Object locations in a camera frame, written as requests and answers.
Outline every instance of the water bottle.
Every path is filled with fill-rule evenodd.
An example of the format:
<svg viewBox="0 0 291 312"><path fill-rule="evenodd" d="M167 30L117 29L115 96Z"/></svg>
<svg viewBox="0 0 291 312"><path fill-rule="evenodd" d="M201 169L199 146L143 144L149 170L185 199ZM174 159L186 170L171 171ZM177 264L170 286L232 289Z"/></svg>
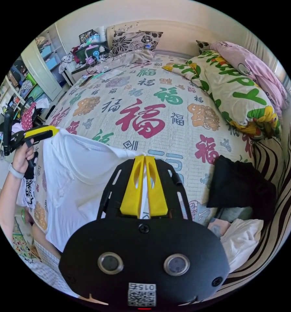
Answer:
<svg viewBox="0 0 291 312"><path fill-rule="evenodd" d="M150 40L146 40L146 42L145 42L145 50L150 51L150 49L151 49Z"/></svg>

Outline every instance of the camera lens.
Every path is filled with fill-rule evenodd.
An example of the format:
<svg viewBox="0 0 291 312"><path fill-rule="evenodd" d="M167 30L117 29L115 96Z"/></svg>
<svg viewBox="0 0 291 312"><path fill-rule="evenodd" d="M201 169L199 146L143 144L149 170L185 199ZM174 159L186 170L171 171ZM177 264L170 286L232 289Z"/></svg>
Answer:
<svg viewBox="0 0 291 312"><path fill-rule="evenodd" d="M164 270L171 276L185 274L188 271L189 266L189 259L180 253L169 256L164 262Z"/></svg>
<svg viewBox="0 0 291 312"><path fill-rule="evenodd" d="M117 274L124 268L124 265L119 255L108 252L99 257L98 267L105 274Z"/></svg>

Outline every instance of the pink blanket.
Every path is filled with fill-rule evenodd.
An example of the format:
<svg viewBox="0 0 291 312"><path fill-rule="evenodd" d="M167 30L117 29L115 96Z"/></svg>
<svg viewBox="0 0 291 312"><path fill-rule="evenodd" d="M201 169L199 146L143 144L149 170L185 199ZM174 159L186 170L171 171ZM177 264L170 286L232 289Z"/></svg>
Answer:
<svg viewBox="0 0 291 312"><path fill-rule="evenodd" d="M231 42L215 42L209 49L217 51L241 74L254 80L264 90L282 123L282 110L289 107L289 102L285 88L270 68L256 55Z"/></svg>

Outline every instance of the screw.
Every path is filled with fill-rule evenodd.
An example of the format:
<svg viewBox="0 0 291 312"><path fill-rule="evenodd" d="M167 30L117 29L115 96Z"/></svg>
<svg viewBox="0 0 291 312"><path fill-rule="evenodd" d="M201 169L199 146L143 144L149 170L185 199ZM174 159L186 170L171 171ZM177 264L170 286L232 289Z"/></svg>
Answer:
<svg viewBox="0 0 291 312"><path fill-rule="evenodd" d="M213 287L217 287L221 284L221 282L223 281L222 277L216 277L213 281L212 281L212 286Z"/></svg>
<svg viewBox="0 0 291 312"><path fill-rule="evenodd" d="M149 233L150 228L147 224L140 224L139 225L139 231L143 234Z"/></svg>

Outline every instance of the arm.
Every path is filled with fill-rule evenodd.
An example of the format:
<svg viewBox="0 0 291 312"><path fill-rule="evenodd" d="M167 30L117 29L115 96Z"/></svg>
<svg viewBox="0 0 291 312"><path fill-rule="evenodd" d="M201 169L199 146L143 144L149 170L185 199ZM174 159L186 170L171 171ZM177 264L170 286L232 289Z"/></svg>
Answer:
<svg viewBox="0 0 291 312"><path fill-rule="evenodd" d="M25 173L28 167L27 160L33 157L34 148L28 148L26 144L23 144L15 151L12 166L16 171ZM0 193L0 226L10 242L12 242L16 199L20 185L21 179L9 172Z"/></svg>

